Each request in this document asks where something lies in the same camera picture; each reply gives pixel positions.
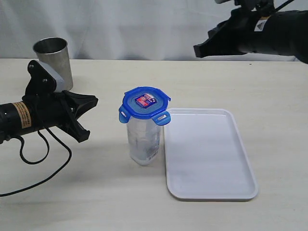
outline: white plastic tray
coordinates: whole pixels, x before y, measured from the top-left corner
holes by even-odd
[[[167,186],[183,200],[250,200],[255,176],[233,115],[223,109],[171,108],[165,126]]]

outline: blue lid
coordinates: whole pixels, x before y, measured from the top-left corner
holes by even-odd
[[[119,120],[127,123],[130,117],[152,119],[157,125],[170,122],[170,114],[166,112],[171,98],[160,89],[138,87],[125,93],[123,104],[119,108]]]

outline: white fabric backdrop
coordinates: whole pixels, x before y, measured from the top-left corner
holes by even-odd
[[[285,0],[276,0],[276,6]],[[0,0],[0,58],[34,58],[32,45],[63,37],[71,58],[200,60],[193,45],[226,20],[233,1],[214,0]],[[308,10],[307,0],[286,9]],[[286,60],[247,54],[203,60]]]

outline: table surface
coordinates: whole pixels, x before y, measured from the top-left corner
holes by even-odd
[[[27,59],[0,60],[0,103],[21,100],[30,79]],[[0,230],[230,230],[308,229],[308,66],[298,62],[171,62],[71,60],[72,92],[93,94],[98,106],[80,118],[91,131],[77,143],[52,130],[73,150],[49,182],[0,199]],[[128,155],[118,121],[125,91],[155,86],[169,107],[224,108],[233,113],[256,175],[249,202],[181,202],[166,186],[164,149],[149,166]],[[24,136],[25,155],[46,151],[36,133]],[[50,175],[67,152],[48,136],[50,156],[37,166],[19,158],[19,141],[4,142],[0,193]]]

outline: wire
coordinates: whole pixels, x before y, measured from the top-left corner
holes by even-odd
[[[49,133],[56,141],[58,141],[58,142],[68,151],[68,159],[66,160],[66,162],[65,162],[61,167],[58,168],[58,170],[56,170],[54,173],[52,173],[52,174],[51,174],[49,177],[47,177],[46,179],[44,179],[44,180],[42,180],[42,181],[40,181],[40,182],[38,182],[38,183],[36,183],[36,184],[30,185],[30,186],[28,186],[28,187],[25,187],[25,188],[23,188],[23,189],[19,189],[19,190],[13,191],[13,192],[8,192],[8,193],[0,194],[0,197],[11,196],[11,195],[14,195],[14,194],[17,194],[17,193],[21,193],[21,192],[24,192],[24,191],[26,191],[26,190],[33,189],[33,188],[35,188],[35,187],[37,187],[37,186],[39,186],[39,185],[41,185],[41,184],[43,184],[43,183],[49,181],[51,178],[53,178],[55,175],[57,175],[58,172],[60,172],[60,171],[69,163],[69,161],[70,161],[71,158],[72,158],[72,150],[71,150],[65,143],[63,143],[52,131],[50,131],[50,129],[49,129],[48,127],[46,127],[46,126],[44,125],[43,121],[40,119],[40,117],[39,117],[39,115],[38,115],[36,105],[34,106],[34,111],[35,111],[35,113],[36,113],[36,116],[37,116],[37,118],[38,118],[38,121],[43,125],[43,127],[48,131],[48,133]],[[22,138],[22,139],[19,139],[19,140],[20,140],[21,143],[22,143],[22,145],[21,145],[21,151],[22,151],[23,144],[25,143],[25,141],[24,141],[23,138]]]
[[[24,157],[24,154],[23,154],[23,149],[24,149],[24,145],[25,145],[25,140],[24,140],[24,138],[22,138],[21,136],[15,136],[15,135],[12,135],[12,136],[11,136],[11,138],[13,138],[13,139],[18,139],[18,140],[20,141],[21,146],[20,146],[19,155],[20,155],[20,158],[22,159],[22,161],[24,161],[24,162],[25,162],[26,164],[28,164],[28,165],[37,165],[37,164],[43,162],[43,161],[46,159],[46,157],[48,156],[48,154],[49,154],[50,146],[49,146],[49,143],[48,143],[47,139],[45,138],[45,136],[44,136],[40,131],[38,131],[38,135],[45,141],[46,146],[47,146],[47,153],[46,153],[46,155],[45,155],[42,159],[40,159],[40,160],[38,160],[38,161],[35,161],[35,162],[28,161],[28,160]]]
[[[277,8],[275,9],[275,12],[281,10],[283,7],[289,5],[289,4],[290,4],[291,2],[293,2],[293,1],[295,1],[295,0],[288,0],[288,1],[284,2],[283,4],[281,4],[279,7],[277,7]]]

